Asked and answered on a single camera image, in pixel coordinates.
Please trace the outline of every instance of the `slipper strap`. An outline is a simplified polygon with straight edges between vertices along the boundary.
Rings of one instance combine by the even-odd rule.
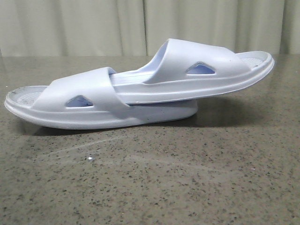
[[[187,75],[188,70],[199,64],[215,71],[215,74],[205,75],[206,77],[230,77],[250,71],[250,68],[235,53],[219,46],[169,39],[156,55],[161,54],[164,55],[156,72],[145,83],[154,84],[191,79],[190,75]],[[192,76],[193,79],[197,76],[203,78],[201,74]]]
[[[122,102],[113,88],[109,74],[116,73],[110,67],[54,80],[38,97],[32,109],[47,112],[70,112],[78,110],[115,111],[129,108]],[[93,106],[66,107],[77,96],[83,96]]]

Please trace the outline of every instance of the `triangular cutout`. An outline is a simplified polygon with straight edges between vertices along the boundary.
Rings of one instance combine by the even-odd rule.
[[[190,67],[187,71],[187,74],[214,74],[215,71],[208,68],[206,65],[203,65],[201,63],[197,63]]]
[[[66,104],[67,107],[87,107],[92,106],[93,103],[90,102],[88,99],[86,99],[82,95],[78,95],[71,100],[69,100]]]

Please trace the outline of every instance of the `speckled countertop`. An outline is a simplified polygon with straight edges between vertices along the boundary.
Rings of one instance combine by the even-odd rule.
[[[148,60],[0,58],[0,98]],[[276,61],[255,86],[200,99],[197,115],[174,122],[68,131],[1,104],[0,224],[300,224],[300,55]]]

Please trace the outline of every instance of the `curtain fold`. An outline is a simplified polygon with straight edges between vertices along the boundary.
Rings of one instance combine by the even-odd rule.
[[[299,0],[1,0],[2,56],[154,55],[168,38],[300,53]]]

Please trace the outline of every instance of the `white slipper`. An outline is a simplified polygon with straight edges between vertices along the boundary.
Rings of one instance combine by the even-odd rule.
[[[267,52],[235,54],[223,47],[169,39],[147,65],[110,78],[122,101],[148,104],[241,90],[263,79],[273,66]]]
[[[5,107],[16,116],[45,127],[62,129],[118,128],[179,120],[197,112],[195,100],[127,105],[101,68],[61,78],[50,86],[18,88],[7,94]]]

